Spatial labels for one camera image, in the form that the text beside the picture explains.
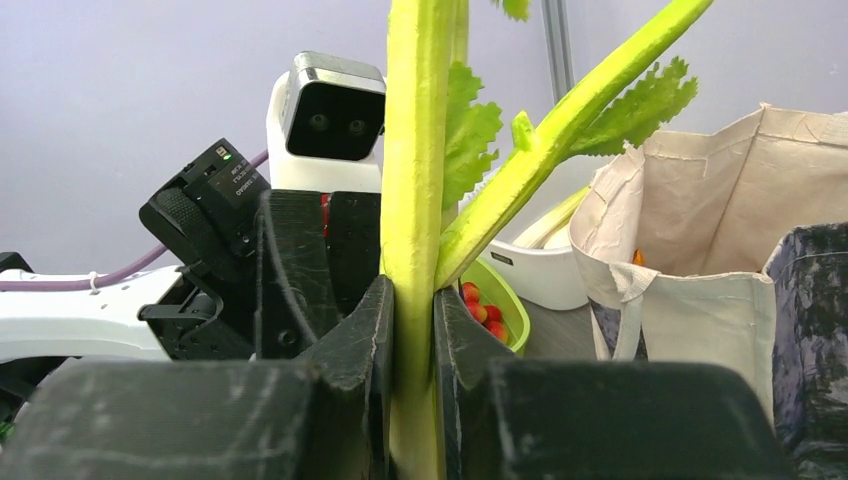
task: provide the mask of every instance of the tote bag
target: tote bag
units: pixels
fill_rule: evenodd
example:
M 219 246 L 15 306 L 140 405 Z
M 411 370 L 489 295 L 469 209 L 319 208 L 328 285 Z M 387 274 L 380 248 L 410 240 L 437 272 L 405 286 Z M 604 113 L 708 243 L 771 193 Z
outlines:
M 763 268 L 796 226 L 846 220 L 848 116 L 763 105 L 713 135 L 657 132 L 596 172 L 571 220 L 598 358 L 728 367 L 773 418 Z

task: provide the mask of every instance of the celery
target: celery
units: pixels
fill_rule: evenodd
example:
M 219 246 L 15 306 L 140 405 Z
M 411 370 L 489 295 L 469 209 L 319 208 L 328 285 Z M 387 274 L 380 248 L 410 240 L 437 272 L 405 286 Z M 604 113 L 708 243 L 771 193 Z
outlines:
M 449 0 L 393 0 L 389 13 L 381 267 L 395 287 L 390 447 L 400 478 L 438 478 L 430 349 L 439 252 Z
M 431 359 L 434 286 L 452 283 L 576 148 L 598 153 L 623 141 L 638 142 L 691 99 L 695 85 L 680 86 L 685 68 L 674 64 L 667 76 L 664 71 L 664 80 L 649 72 L 630 100 L 625 94 L 622 103 L 605 110 L 712 0 L 673 0 L 589 73 L 538 128 L 519 114 L 512 122 L 515 148 L 506 163 L 440 238 L 443 210 L 450 211 L 454 198 L 479 181 L 493 156 L 489 139 L 501 127 L 496 105 L 470 103 L 482 82 L 464 66 L 467 2 L 393 0 L 389 14 L 380 268 L 395 287 L 390 445 L 401 479 L 444 474 Z M 527 19 L 528 0 L 493 3 L 513 19 Z M 449 78 L 455 82 L 450 87 Z M 655 94 L 665 98 L 651 98 Z M 636 110 L 631 108 L 638 104 L 635 97 L 643 101 Z M 652 106 L 654 101 L 661 105 Z M 637 110 L 638 115 L 628 114 Z
M 568 157 L 582 131 L 711 3 L 712 0 L 673 0 L 589 72 L 535 130 L 525 133 L 525 146 L 516 145 L 498 173 L 442 232 L 436 288 L 457 279 Z

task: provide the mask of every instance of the celery stalk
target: celery stalk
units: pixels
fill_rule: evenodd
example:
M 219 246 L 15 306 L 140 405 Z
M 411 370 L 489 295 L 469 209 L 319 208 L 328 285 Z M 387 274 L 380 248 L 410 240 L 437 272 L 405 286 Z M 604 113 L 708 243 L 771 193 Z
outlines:
M 393 0 L 389 13 L 380 242 L 395 287 L 389 436 L 401 479 L 441 476 L 430 350 L 453 7 Z
M 451 63 L 462 62 L 468 65 L 468 0 L 454 0 L 456 16 L 454 17 L 453 42 L 451 43 Z
M 673 0 L 589 72 L 513 151 L 488 185 L 441 236 L 435 287 L 454 282 L 567 156 L 622 90 L 692 25 L 712 0 Z
M 456 13 L 454 14 L 453 39 L 451 41 L 450 63 L 462 62 L 468 65 L 468 0 L 455 0 Z M 459 213 L 459 203 L 452 205 L 442 211 L 442 228 L 444 231 Z

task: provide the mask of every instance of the green bowl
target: green bowl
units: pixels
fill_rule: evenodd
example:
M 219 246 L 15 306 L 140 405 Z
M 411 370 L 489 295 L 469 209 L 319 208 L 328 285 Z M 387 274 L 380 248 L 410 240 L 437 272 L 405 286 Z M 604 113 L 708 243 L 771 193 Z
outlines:
M 507 346 L 519 357 L 524 356 L 524 346 L 530 336 L 530 316 L 506 280 L 480 258 L 468 267 L 460 280 L 477 285 L 480 303 L 495 305 L 501 310 L 504 326 L 509 332 Z

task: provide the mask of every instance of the metal pole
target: metal pole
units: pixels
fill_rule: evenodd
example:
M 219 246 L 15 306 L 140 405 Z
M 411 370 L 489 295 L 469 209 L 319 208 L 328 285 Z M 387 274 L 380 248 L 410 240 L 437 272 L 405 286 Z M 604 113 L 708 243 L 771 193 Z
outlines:
M 545 19 L 554 102 L 558 102 L 574 86 L 565 0 L 542 0 L 542 16 Z

